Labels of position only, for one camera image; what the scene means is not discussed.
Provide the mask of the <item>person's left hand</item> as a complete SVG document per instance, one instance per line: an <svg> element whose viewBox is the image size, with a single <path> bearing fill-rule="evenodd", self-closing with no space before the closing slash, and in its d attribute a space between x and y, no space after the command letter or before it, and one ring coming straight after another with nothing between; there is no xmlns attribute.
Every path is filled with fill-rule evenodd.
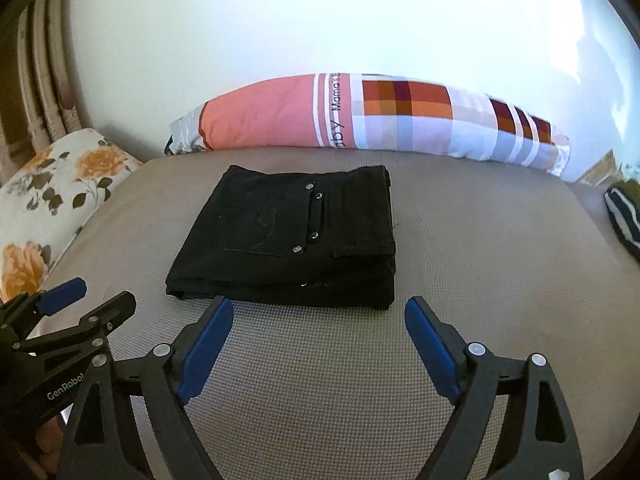
<svg viewBox="0 0 640 480"><path fill-rule="evenodd" d="M47 479L58 473L65 427L63 416L57 414L36 430L30 451L30 468L38 479Z"/></svg>

